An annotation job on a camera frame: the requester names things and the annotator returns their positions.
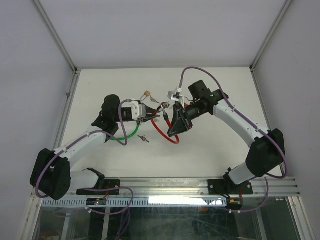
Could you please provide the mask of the small padlock silver keys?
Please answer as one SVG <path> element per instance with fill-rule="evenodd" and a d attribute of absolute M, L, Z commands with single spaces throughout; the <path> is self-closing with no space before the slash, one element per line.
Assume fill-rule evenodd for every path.
<path fill-rule="evenodd" d="M 152 103 L 160 103 L 160 102 L 158 102 L 155 98 L 153 98 L 152 96 L 150 96 L 149 97 L 150 98 L 150 101 L 152 102 Z"/>

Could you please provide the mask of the red cable lock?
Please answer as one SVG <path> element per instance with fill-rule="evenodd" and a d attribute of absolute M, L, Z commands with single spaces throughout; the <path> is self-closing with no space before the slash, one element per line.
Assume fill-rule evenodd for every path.
<path fill-rule="evenodd" d="M 158 110 L 158 113 L 162 113 L 164 121 L 166 122 L 168 128 L 170 129 L 171 122 L 169 120 L 168 114 L 166 113 L 166 108 L 162 108 L 161 104 L 159 104 L 158 108 L 156 109 Z M 175 140 L 172 140 L 168 135 L 166 135 L 156 124 L 155 120 L 152 119 L 151 120 L 152 125 L 154 126 L 154 128 L 157 130 L 157 132 L 164 137 L 167 141 L 169 141 L 170 143 L 174 144 L 174 145 L 178 145 L 180 143 L 180 138 L 178 135 L 175 136 Z"/>

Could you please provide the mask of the small brass padlock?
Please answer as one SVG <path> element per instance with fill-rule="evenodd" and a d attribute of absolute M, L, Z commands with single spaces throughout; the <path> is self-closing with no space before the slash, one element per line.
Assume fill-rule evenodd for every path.
<path fill-rule="evenodd" d="M 145 91 L 142 97 L 140 98 L 140 101 L 145 101 L 148 97 L 150 97 L 151 93 L 149 91 Z"/>

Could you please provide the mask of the green cable lock keys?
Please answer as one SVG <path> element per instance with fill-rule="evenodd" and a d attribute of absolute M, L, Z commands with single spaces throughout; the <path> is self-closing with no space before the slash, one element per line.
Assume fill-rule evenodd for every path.
<path fill-rule="evenodd" d="M 138 137 L 139 137 L 143 142 L 150 143 L 150 141 L 147 140 L 147 138 L 146 138 L 144 135 L 138 135 Z"/>

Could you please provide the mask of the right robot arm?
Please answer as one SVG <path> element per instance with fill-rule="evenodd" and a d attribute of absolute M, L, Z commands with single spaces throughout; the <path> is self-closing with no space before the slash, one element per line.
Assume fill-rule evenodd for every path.
<path fill-rule="evenodd" d="M 233 169 L 229 168 L 223 180 L 213 185 L 216 194 L 235 194 L 242 184 L 268 175 L 284 162 L 284 135 L 279 129 L 270 130 L 254 123 L 236 109 L 221 89 L 211 91 L 202 80 L 190 85 L 188 89 L 192 95 L 189 106 L 183 103 L 180 87 L 168 92 L 168 98 L 175 102 L 171 127 L 167 132 L 169 137 L 191 130 L 194 119 L 209 113 L 234 130 L 249 148 L 245 161 Z"/>

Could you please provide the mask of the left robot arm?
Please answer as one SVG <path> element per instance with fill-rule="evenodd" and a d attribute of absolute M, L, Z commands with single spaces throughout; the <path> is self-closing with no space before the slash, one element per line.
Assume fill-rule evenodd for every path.
<path fill-rule="evenodd" d="M 73 171 L 72 167 L 108 141 L 114 140 L 126 146 L 129 138 L 126 132 L 123 140 L 115 136 L 119 129 L 125 129 L 125 122 L 136 122 L 139 126 L 157 117 L 156 110 L 141 100 L 121 101 L 115 94 L 106 96 L 96 120 L 77 139 L 54 150 L 44 148 L 38 153 L 30 177 L 35 194 L 39 198 L 59 200 L 69 191 L 102 193 L 110 187 L 103 173 L 93 168 Z"/>

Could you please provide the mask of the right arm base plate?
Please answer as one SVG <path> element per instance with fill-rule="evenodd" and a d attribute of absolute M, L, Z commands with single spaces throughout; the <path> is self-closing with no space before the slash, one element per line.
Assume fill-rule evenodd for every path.
<path fill-rule="evenodd" d="M 221 196 L 229 196 L 229 195 L 252 195 L 253 187 L 251 182 L 248 180 L 236 185 L 231 180 L 225 179 L 208 179 L 207 187 L 209 195 L 221 195 Z"/>

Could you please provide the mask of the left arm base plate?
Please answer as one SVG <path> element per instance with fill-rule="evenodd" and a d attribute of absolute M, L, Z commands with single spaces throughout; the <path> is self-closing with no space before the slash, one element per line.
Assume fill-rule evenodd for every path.
<path fill-rule="evenodd" d="M 81 188 L 76 191 L 76 194 L 78 196 L 119 196 L 120 190 L 118 187 L 120 187 L 121 181 L 118 179 L 101 179 L 98 181 L 98 183 L 89 188 Z"/>

